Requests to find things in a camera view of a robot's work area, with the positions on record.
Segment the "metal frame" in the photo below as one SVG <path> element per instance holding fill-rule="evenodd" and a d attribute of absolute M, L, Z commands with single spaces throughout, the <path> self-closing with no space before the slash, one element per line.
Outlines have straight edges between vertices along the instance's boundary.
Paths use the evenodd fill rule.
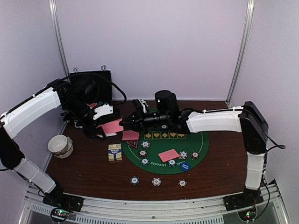
<path fill-rule="evenodd" d="M 287 213 L 276 184 L 269 185 L 270 201 L 276 206 L 276 213 L 281 224 L 289 224 Z M 264 202 L 268 200 L 268 192 L 261 188 Z M 69 221 L 78 224 L 192 224 L 192 223 L 223 223 L 223 216 L 237 210 L 226 211 L 224 196 L 202 199 L 173 201 L 121 201 L 103 198 L 84 197 L 81 212 L 74 212 Z M 49 215 L 52 207 L 42 203 L 38 189 L 30 186 L 22 205 L 20 224 L 28 223 L 30 212 L 35 211 Z"/>
<path fill-rule="evenodd" d="M 235 72 L 233 76 L 233 80 L 231 83 L 231 86 L 229 88 L 228 92 L 228 97 L 226 99 L 226 103 L 229 107 L 232 107 L 233 105 L 231 104 L 231 100 L 236 88 L 236 84 L 240 75 L 242 63 L 244 60 L 244 55 L 245 55 L 245 49 L 248 43 L 248 38 L 250 35 L 250 30 L 251 30 L 251 24 L 252 24 L 252 19 L 253 19 L 253 11 L 254 11 L 254 0 L 248 0 L 247 4 L 247 11 L 246 11 L 246 17 L 245 17 L 245 23 L 244 23 L 244 29 L 243 29 L 243 36 L 242 36 L 242 42 L 240 45 L 240 51 L 237 59 L 237 64 L 235 66 Z"/>
<path fill-rule="evenodd" d="M 69 67 L 67 65 L 65 53 L 64 53 L 64 47 L 62 44 L 62 38 L 61 38 L 61 33 L 60 33 L 60 27 L 59 27 L 59 22 L 58 22 L 58 15 L 57 15 L 57 9 L 56 9 L 56 0 L 49 0 L 50 4 L 50 12 L 51 12 L 51 17 L 53 21 L 53 26 L 56 34 L 56 40 L 58 44 L 58 50 L 59 50 L 59 55 L 60 55 L 60 60 L 61 64 L 63 67 L 64 75 L 69 76 Z"/>

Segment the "white wall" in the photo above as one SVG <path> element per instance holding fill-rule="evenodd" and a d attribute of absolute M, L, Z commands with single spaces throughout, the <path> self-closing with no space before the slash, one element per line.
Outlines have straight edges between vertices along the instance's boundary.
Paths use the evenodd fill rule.
<path fill-rule="evenodd" d="M 0 0 L 0 113 L 63 76 L 47 0 Z M 51 111 L 15 138 L 22 152 L 43 168 L 47 142 L 62 126 Z M 0 172 L 0 223 L 17 221 L 28 185 L 12 171 Z"/>
<path fill-rule="evenodd" d="M 246 9 L 246 0 L 57 1 L 69 70 L 105 64 L 129 99 L 170 89 L 179 99 L 224 100 Z"/>
<path fill-rule="evenodd" d="M 269 154 L 267 176 L 276 179 L 291 223 L 299 223 L 299 1 L 256 0 L 241 75 L 232 100 L 253 101 L 269 133 L 286 150 Z"/>

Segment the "white poker chip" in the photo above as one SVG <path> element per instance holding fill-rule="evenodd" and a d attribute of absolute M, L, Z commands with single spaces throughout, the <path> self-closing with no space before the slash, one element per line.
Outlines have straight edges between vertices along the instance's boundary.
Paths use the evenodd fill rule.
<path fill-rule="evenodd" d="M 154 186 L 160 186 L 162 183 L 161 179 L 158 177 L 154 178 L 151 182 Z"/>
<path fill-rule="evenodd" d="M 186 156 L 187 156 L 187 153 L 186 153 L 186 152 L 181 152 L 181 156 L 182 156 L 182 157 L 186 157 Z"/>
<path fill-rule="evenodd" d="M 130 180 L 131 184 L 136 185 L 139 183 L 139 178 L 137 176 L 133 176 Z"/>
<path fill-rule="evenodd" d="M 145 154 L 146 154 L 146 151 L 145 151 L 145 150 L 141 150 L 141 151 L 139 152 L 139 154 L 140 154 L 140 155 L 145 155 Z"/>
<path fill-rule="evenodd" d="M 150 163 L 150 160 L 147 159 L 147 158 L 143 158 L 143 159 L 141 160 L 141 164 L 144 165 L 144 166 L 149 165 L 149 163 Z"/>
<path fill-rule="evenodd" d="M 183 187 L 186 186 L 187 182 L 186 182 L 185 180 L 180 180 L 180 181 L 178 182 L 178 184 L 179 184 L 180 187 L 183 188 Z"/>
<path fill-rule="evenodd" d="M 192 158 L 193 160 L 197 159 L 198 157 L 199 157 L 198 152 L 193 152 L 193 153 L 191 154 L 191 158 Z"/>
<path fill-rule="evenodd" d="M 141 146 L 142 146 L 143 148 L 149 148 L 149 147 L 150 147 L 150 143 L 149 143 L 148 141 L 143 141 L 143 142 L 141 143 Z"/>
<path fill-rule="evenodd" d="M 169 160 L 169 161 L 168 161 L 168 164 L 169 164 L 169 165 L 175 165 L 175 164 L 176 164 L 176 161 L 175 161 L 175 160 Z"/>
<path fill-rule="evenodd" d="M 185 151 L 181 151 L 181 152 L 179 153 L 179 159 L 181 159 L 181 160 L 185 160 L 185 159 L 187 159 L 187 157 L 188 157 L 188 153 L 187 153 L 187 152 L 185 152 Z"/>

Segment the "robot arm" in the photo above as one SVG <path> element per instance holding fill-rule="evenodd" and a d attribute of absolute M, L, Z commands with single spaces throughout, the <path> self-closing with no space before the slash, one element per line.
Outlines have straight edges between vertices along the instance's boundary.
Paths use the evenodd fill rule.
<path fill-rule="evenodd" d="M 83 92 L 85 95 L 89 95 L 93 90 L 93 83 L 90 80 Z M 103 105 L 90 109 L 82 97 L 82 88 L 77 89 L 75 85 L 58 79 L 48 84 L 36 95 L 1 115 L 0 159 L 6 168 L 14 170 L 35 184 L 50 198 L 50 201 L 55 204 L 65 204 L 72 199 L 66 198 L 62 186 L 27 159 L 13 140 L 31 122 L 59 106 L 62 106 L 63 110 L 71 112 L 82 122 L 83 132 L 87 137 L 99 138 L 97 135 L 100 134 L 103 136 L 101 139 L 106 139 L 103 129 L 98 126 L 110 121 L 110 115 L 114 113 L 113 107 Z"/>
<path fill-rule="evenodd" d="M 262 174 L 265 170 L 268 131 L 268 124 L 256 106 L 252 102 L 245 102 L 243 106 L 232 109 L 197 111 L 186 108 L 180 111 L 176 96 L 170 91 L 157 92 L 155 99 L 157 111 L 147 113 L 142 111 L 140 101 L 134 100 L 136 112 L 125 118 L 121 124 L 135 131 L 147 131 L 149 127 L 166 125 L 172 132 L 185 134 L 203 131 L 242 132 L 248 164 L 240 207 L 253 205 L 259 197 Z M 229 201 L 226 205 L 227 209 L 238 208 L 235 202 Z"/>

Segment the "poker chip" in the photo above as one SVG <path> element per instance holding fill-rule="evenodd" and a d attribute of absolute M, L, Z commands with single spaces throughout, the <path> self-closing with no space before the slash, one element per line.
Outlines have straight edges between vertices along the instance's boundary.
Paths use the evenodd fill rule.
<path fill-rule="evenodd" d="M 161 183 L 162 183 L 162 181 L 161 181 L 161 179 L 160 179 L 159 177 L 156 177 L 156 178 L 154 178 L 154 179 L 151 181 L 151 183 L 152 183 L 154 186 L 160 186 Z"/>
<path fill-rule="evenodd" d="M 175 167 L 176 166 L 176 161 L 175 160 L 169 160 L 168 162 L 169 167 Z"/>
<path fill-rule="evenodd" d="M 191 158 L 192 158 L 193 160 L 197 159 L 198 157 L 199 157 L 198 152 L 193 152 L 193 153 L 191 153 Z"/>
<path fill-rule="evenodd" d="M 141 146 L 142 146 L 143 148 L 149 148 L 149 147 L 150 147 L 150 143 L 149 143 L 148 141 L 143 141 L 143 142 L 141 143 Z"/>
<path fill-rule="evenodd" d="M 139 178 L 137 176 L 133 176 L 133 177 L 131 177 L 130 182 L 133 185 L 139 184 Z"/>
<path fill-rule="evenodd" d="M 148 152 L 145 151 L 145 150 L 141 150 L 141 151 L 139 151 L 139 156 L 140 156 L 140 157 L 146 157 L 147 154 L 148 154 Z"/>
<path fill-rule="evenodd" d="M 180 168 L 181 170 L 183 170 L 184 172 L 187 172 L 191 169 L 191 166 L 189 163 L 187 162 L 183 162 L 181 165 L 180 165 Z"/>
<path fill-rule="evenodd" d="M 143 158 L 143 159 L 141 160 L 141 164 L 144 165 L 144 166 L 149 165 L 149 163 L 150 163 L 150 160 L 149 160 L 148 158 Z"/>
<path fill-rule="evenodd" d="M 188 157 L 188 153 L 187 152 L 185 152 L 185 151 L 179 152 L 179 159 L 185 160 L 185 159 L 187 159 L 187 157 Z"/>
<path fill-rule="evenodd" d="M 185 181 L 184 179 L 179 180 L 178 185 L 180 186 L 180 188 L 184 188 L 187 185 L 187 181 Z"/>

